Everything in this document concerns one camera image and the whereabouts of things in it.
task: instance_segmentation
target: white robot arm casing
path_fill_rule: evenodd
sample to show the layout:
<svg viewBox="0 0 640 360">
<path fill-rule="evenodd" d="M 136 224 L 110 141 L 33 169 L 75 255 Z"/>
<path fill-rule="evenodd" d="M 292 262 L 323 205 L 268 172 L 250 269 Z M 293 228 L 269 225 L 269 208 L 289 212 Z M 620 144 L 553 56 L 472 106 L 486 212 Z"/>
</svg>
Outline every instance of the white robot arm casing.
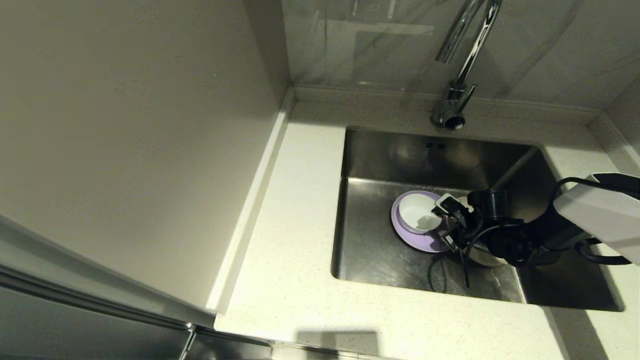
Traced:
<svg viewBox="0 0 640 360">
<path fill-rule="evenodd" d="M 586 179 L 604 183 L 602 179 L 606 175 L 591 174 Z M 559 196 L 554 207 L 567 220 L 640 266 L 639 199 L 625 193 L 577 184 Z"/>
</svg>

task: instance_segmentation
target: stainless steel sink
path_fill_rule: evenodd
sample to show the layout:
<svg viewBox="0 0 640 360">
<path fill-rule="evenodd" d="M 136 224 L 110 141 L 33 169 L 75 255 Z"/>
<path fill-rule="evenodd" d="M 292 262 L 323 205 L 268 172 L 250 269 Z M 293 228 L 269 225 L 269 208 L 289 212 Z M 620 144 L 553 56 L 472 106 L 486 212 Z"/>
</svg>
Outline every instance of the stainless steel sink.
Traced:
<svg viewBox="0 0 640 360">
<path fill-rule="evenodd" d="M 409 190 L 466 196 L 503 188 L 511 216 L 542 214 L 556 180 L 533 146 L 372 131 L 347 131 L 332 274 L 338 279 L 546 306 L 621 311 L 598 265 L 565 252 L 553 265 L 487 268 L 472 263 L 471 288 L 452 252 L 400 240 L 390 221 Z"/>
</svg>

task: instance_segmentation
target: white bowl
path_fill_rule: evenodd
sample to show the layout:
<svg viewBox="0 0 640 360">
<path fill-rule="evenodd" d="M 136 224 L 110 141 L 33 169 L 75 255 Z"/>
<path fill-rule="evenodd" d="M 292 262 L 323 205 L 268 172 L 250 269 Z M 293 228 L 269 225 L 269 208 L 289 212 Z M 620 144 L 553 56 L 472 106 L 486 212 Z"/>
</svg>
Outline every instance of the white bowl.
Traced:
<svg viewBox="0 0 640 360">
<path fill-rule="evenodd" d="M 407 230 L 414 234 L 424 234 L 442 222 L 438 215 L 431 212 L 433 208 L 435 200 L 421 193 L 413 193 L 400 200 L 398 214 Z"/>
</svg>

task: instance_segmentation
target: white wall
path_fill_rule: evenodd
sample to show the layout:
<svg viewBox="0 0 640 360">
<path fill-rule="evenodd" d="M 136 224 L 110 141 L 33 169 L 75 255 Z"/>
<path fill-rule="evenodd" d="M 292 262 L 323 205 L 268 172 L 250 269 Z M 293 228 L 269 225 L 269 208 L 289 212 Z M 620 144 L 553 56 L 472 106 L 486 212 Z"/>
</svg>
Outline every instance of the white wall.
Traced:
<svg viewBox="0 0 640 360">
<path fill-rule="evenodd" d="M 607 107 L 606 113 L 640 154 L 640 76 Z"/>
<path fill-rule="evenodd" d="M 0 2 L 0 215 L 204 306 L 288 86 L 277 0 Z"/>
</svg>

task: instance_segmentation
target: white countertop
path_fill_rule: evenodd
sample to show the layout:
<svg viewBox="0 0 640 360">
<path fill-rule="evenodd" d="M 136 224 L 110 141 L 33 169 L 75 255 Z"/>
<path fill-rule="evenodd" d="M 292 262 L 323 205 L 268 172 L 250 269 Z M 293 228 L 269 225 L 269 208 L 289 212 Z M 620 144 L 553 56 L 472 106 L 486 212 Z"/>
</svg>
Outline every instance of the white countertop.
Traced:
<svg viewBox="0 0 640 360">
<path fill-rule="evenodd" d="M 612 360 L 637 359 L 639 272 L 633 265 L 609 267 L 625 306 L 620 313 L 551 309 L 331 275 L 346 126 L 534 144 L 556 177 L 616 170 L 584 126 L 474 117 L 464 130 L 446 133 L 426 116 L 296 104 L 231 303 L 215 329 L 398 359 L 591 359 L 603 351 Z"/>
</svg>

